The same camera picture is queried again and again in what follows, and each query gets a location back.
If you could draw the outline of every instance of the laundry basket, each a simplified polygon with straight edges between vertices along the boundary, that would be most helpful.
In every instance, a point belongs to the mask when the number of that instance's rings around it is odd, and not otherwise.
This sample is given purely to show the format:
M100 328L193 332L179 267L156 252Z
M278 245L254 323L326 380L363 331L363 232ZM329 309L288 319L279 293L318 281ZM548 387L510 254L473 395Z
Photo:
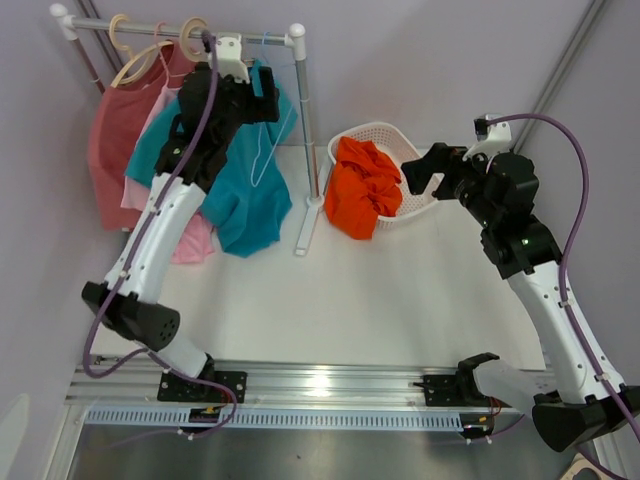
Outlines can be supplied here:
M389 155L389 158L396 164L402 176L402 183L399 185L402 192L402 204L395 217L383 217L380 215L376 224L377 228L387 229L402 224L417 217L436 202L436 199L431 196L431 192L438 187L441 176L434 176L422 195L411 195L411 192L409 192L407 179L404 177L400 166L405 162L417 160L422 155L418 153L411 142L407 140L407 137L396 127L388 123L373 122L336 135L331 139L328 147L329 158L331 158L334 165L336 164L338 143L340 143L342 137L350 137L360 142L373 141L381 152Z

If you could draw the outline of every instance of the red shirt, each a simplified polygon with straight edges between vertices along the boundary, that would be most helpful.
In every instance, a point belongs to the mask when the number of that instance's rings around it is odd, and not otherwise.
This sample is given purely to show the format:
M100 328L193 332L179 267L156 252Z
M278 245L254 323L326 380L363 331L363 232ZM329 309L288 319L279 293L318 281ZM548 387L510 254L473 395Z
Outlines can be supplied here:
M172 77L169 88L182 86L184 74L195 64L187 60L176 44L162 48ZM107 230L135 227L138 210L120 207L124 192L124 171L149 112L153 108L166 74L159 58L132 84L109 87L104 92L89 135L89 172L100 210L102 226Z

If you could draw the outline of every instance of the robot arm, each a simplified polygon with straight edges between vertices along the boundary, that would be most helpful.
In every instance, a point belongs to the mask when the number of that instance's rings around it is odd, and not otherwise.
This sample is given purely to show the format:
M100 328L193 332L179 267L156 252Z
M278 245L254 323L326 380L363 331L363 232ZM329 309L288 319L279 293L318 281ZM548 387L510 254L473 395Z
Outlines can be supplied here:
M626 386L611 365L569 284L569 300L562 302L558 284L562 254L548 228L531 213L539 184L533 163L506 152L509 126L488 126L491 119L476 120L479 141L469 149L436 143L422 159L405 163L402 170L413 194L423 193L433 174L444 174L433 195L458 200L483 227L484 252L529 313L557 382L556 392L544 392L531 375L496 355L482 354L460 362L459 372L465 372L470 384L467 390L480 398L499 398L531 417L545 442L562 451L626 423L602 378L634 415L640 412L640 387ZM567 304L604 375L596 375L569 321Z
M174 118L169 139L156 163L145 210L104 282L87 282L82 291L83 300L97 313L120 282L106 306L103 325L155 352L165 364L192 378L203 375L212 361L179 328L180 314L157 303L171 255L189 219L226 164L227 148L240 126L279 119L279 92L271 69L260 67L263 94L257 97L247 68L240 60L240 40L223 37L216 42L219 71L211 114L193 154L157 207L160 192L171 181L171 173L181 162L201 121L212 71L209 65L201 63L185 78L178 93L181 113ZM123 272L132 249L135 257Z

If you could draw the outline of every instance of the wooden hanger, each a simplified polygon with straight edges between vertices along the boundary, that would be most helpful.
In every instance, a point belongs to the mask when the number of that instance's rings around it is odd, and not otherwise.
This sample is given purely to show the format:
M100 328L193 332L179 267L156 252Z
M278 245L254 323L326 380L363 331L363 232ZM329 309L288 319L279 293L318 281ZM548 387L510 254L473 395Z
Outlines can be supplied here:
M201 30L206 29L207 22L200 17L191 17L189 20L184 22L180 29L180 50L182 50L184 56L192 62L206 62L207 56L204 52L194 50L189 46L189 35L191 35L191 32L196 28Z
M133 58L129 60L124 67L122 67L122 70L118 72L118 75L116 75L116 78L114 78L113 81L111 82L111 86L115 88L121 85L127 85L128 83L135 82L136 80L139 80L142 77L142 75L144 75L147 72L147 70L149 70L148 67L144 68L144 65L143 65L143 67L140 68L140 70L138 70L133 75L130 75L126 78L125 78L125 75L131 69L131 67L133 67L136 63L138 63L138 61L140 61L143 57L146 56L146 60L145 60L145 64L146 64L149 59L153 58L153 56L151 55L152 53L156 53L162 47L168 47L169 45L173 45L173 42L164 41L164 42L156 43L156 44L150 45L149 47L142 50L140 53L134 55Z
M160 44L152 45L151 47L147 47L136 54L129 45L125 45L124 43L119 42L116 38L116 28L118 27L118 23L123 21L130 22L131 19L127 15L119 13L117 15L114 15L114 17L111 19L111 22L109 23L109 40L111 40L111 43L116 49L125 52L129 57L129 61L127 62L127 64L122 68L122 70L120 70L118 75L116 75L116 78L113 79L113 82L111 82L112 87L127 85L129 83L135 82L136 80L139 80L149 70L149 68L151 68L151 65L153 64L154 56L151 54L157 48L165 46ZM144 62L140 66L140 68L135 73L125 78L125 75L129 70L131 70L131 67L143 58Z

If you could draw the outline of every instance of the blue shirt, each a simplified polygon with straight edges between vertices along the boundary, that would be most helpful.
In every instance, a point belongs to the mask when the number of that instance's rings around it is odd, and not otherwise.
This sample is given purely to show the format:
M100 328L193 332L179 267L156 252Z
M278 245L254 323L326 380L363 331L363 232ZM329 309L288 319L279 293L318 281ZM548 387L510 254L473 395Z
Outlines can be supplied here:
M261 96L259 66L260 63L256 61L250 70L250 77L255 94ZM284 141L297 121L297 112L292 109L291 102L277 82L276 86L280 90L280 120L242 125L238 129L227 149L227 164L200 207L205 218L217 227L222 249L240 257L248 257L280 240L280 226L291 209L289 190L278 170L275 155L266 166L257 187L251 185L251 168L259 151L258 140L261 148L253 175L254 182L265 168L278 136L279 142ZM151 122L138 140L125 175L151 188L160 150L169 138L173 118L179 113L180 105L176 99Z

